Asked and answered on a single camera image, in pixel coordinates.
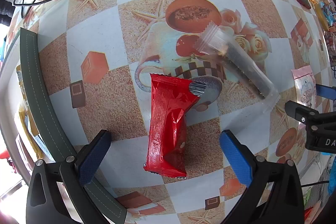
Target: green leather strip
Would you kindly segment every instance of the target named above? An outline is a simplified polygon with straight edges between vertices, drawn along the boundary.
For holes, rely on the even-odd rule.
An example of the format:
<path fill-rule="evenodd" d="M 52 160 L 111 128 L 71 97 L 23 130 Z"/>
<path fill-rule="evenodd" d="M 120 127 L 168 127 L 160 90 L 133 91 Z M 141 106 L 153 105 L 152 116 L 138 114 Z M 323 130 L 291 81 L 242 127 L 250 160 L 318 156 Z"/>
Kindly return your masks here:
<path fill-rule="evenodd" d="M 23 83 L 36 126 L 55 161 L 76 155 L 54 112 L 42 77 L 37 34 L 20 29 L 20 60 Z M 126 209 L 94 178 L 85 186 L 98 209 L 115 224 L 123 224 Z"/>

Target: crispy cranberry package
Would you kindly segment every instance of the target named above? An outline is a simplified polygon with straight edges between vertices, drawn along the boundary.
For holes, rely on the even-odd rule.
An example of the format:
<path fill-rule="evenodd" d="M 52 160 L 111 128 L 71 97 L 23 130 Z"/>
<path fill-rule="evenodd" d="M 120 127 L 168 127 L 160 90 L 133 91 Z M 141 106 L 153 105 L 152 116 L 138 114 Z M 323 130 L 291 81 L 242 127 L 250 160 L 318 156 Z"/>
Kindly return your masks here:
<path fill-rule="evenodd" d="M 185 113 L 199 100 L 205 84 L 151 74 L 152 118 L 146 171 L 167 177 L 186 177 L 184 146 Z"/>
<path fill-rule="evenodd" d="M 295 81 L 296 101 L 301 105 L 315 109 L 316 83 L 311 67 L 293 69 L 292 73 Z"/>

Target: cream rose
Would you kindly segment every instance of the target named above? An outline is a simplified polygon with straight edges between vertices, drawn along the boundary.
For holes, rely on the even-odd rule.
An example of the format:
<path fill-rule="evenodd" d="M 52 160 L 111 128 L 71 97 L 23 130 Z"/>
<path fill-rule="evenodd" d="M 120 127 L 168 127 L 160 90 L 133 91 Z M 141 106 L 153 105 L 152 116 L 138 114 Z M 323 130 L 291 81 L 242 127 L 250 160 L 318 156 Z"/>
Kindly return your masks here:
<path fill-rule="evenodd" d="M 268 36 L 258 26 L 246 22 L 240 34 L 245 35 L 245 39 L 249 41 L 251 49 L 247 54 L 254 62 L 264 61 L 268 53 L 272 52 Z"/>
<path fill-rule="evenodd" d="M 223 26 L 231 27 L 235 33 L 239 33 L 242 29 L 241 16 L 238 10 L 235 12 L 230 9 L 224 9 L 220 12 L 222 16 Z"/>
<path fill-rule="evenodd" d="M 251 51 L 250 43 L 245 39 L 245 35 L 238 34 L 235 36 L 235 40 L 245 52 Z"/>

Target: checkered tablecloth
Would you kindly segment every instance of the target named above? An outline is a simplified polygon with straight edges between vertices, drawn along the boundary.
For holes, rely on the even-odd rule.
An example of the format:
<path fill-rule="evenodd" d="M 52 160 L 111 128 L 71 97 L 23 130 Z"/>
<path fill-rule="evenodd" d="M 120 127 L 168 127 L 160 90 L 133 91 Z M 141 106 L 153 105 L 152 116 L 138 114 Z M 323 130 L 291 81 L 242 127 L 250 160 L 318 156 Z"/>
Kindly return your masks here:
<path fill-rule="evenodd" d="M 129 209 L 127 223 L 218 224 L 245 189 L 235 184 L 234 191 L 227 191 L 236 177 L 219 147 L 218 137 L 242 111 L 253 112 L 258 99 L 217 64 L 205 62 L 197 55 L 191 55 L 190 62 L 174 59 L 175 64 L 181 64 L 170 73 L 186 78 L 208 76 L 214 98 L 187 114 L 187 179 L 169 179 L 143 170 L 151 95 L 139 84 L 137 69 L 143 64 L 142 51 L 147 43 L 161 41 L 160 47 L 164 48 L 162 41 L 167 39 L 171 43 L 173 35 L 178 35 L 172 30 L 163 32 L 161 37 L 155 33 L 156 27 L 165 24 L 165 10 L 173 1 L 55 0 L 34 7 L 25 20 L 17 9 L 8 43 L 19 27 L 38 33 L 46 87 L 60 124 L 77 151 L 100 129 L 112 132 L 114 142 L 96 177 L 114 197 L 121 197 L 122 204 L 132 206 L 130 200 L 136 199 L 143 206 Z M 277 161 L 275 150 L 280 138 L 289 128 L 298 129 L 298 122 L 284 112 L 288 100 L 296 101 L 291 70 L 310 65 L 317 84 L 332 85 L 327 49 L 315 12 L 296 0 L 208 1 L 221 12 L 235 35 L 241 32 L 240 38 L 247 39 L 244 31 L 252 29 L 261 37 L 262 52 L 251 53 L 251 47 L 246 51 L 274 83 L 281 98 L 272 110 L 239 132 L 237 138 L 254 154 Z M 298 32 L 293 33 L 295 27 L 302 26 L 309 33 L 305 32 L 310 39 L 308 43 L 297 37 Z M 152 34 L 156 37 L 153 42 L 148 41 Z M 156 63 L 157 69 L 165 73 L 160 66 L 169 54 L 176 55 L 174 51 L 175 47 L 158 50 L 157 56 L 146 62 Z M 92 65 L 84 65 L 89 52 L 104 53 L 105 63 L 99 63 L 100 55 L 91 54 L 98 57 L 88 57 Z M 87 72 L 102 71 L 105 72 L 101 80 L 97 75 L 98 80 L 95 75 L 86 76 Z M 141 77 L 142 82 L 148 80 L 145 74 Z M 72 83 L 81 87 L 82 97 L 76 101 L 81 105 L 78 108 L 72 105 L 72 98 L 79 94 L 74 92 Z M 319 112 L 330 111 L 332 102 L 321 97 L 316 101 Z M 303 147 L 298 148 L 300 141 L 298 137 L 295 149 L 301 150 L 293 152 L 299 171 L 314 157 Z M 205 210 L 206 203 L 209 208 L 213 202 L 217 207 L 211 205 L 211 209 Z"/>

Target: blue gripper pad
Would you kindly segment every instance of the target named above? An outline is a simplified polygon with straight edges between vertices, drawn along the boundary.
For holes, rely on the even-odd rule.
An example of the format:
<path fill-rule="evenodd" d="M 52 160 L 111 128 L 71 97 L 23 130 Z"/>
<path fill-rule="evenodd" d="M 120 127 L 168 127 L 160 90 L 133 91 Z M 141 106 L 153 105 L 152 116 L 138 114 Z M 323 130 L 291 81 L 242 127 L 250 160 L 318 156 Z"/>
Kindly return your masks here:
<path fill-rule="evenodd" d="M 225 131 L 219 136 L 219 144 L 239 182 L 249 187 L 253 179 L 252 167 Z"/>
<path fill-rule="evenodd" d="M 111 134 L 106 132 L 78 167 L 78 180 L 81 186 L 91 182 L 110 146 Z"/>

